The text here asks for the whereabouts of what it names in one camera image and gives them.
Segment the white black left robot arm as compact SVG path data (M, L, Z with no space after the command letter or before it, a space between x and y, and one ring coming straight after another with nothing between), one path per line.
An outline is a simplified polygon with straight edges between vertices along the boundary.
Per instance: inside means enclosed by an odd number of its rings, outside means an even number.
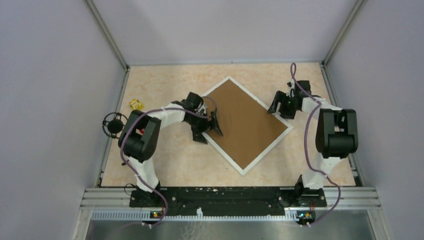
M192 140L207 144L205 133L214 131L223 135L217 112L212 101L212 110L207 111L205 97L190 92L183 100L146 112L133 110L121 131L118 140L122 160L134 172L137 179L135 192L149 207L156 206L164 196L160 193L160 181L155 173L153 155L157 148L160 131L175 123L190 126Z

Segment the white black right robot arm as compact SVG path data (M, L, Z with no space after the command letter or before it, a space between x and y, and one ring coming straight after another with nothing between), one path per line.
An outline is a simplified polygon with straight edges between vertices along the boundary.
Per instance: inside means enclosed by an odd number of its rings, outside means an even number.
M332 105L324 98L313 95L308 80L291 79L287 93L277 91L268 114L276 112L284 119L294 119L297 112L307 113L305 133L309 132L312 119L317 120L315 147L317 154L310 159L304 151L308 166L294 186L290 203L301 207L325 207L324 183L329 173L342 159L358 149L357 113Z

